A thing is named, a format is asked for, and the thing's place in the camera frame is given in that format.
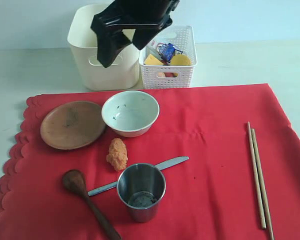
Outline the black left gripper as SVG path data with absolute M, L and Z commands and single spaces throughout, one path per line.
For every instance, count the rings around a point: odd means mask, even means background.
M 93 16 L 91 30 L 97 36 L 97 60 L 108 68 L 131 43 L 142 50 L 172 24 L 170 13 L 178 0 L 115 0 Z M 125 29 L 135 30 L 132 42 Z

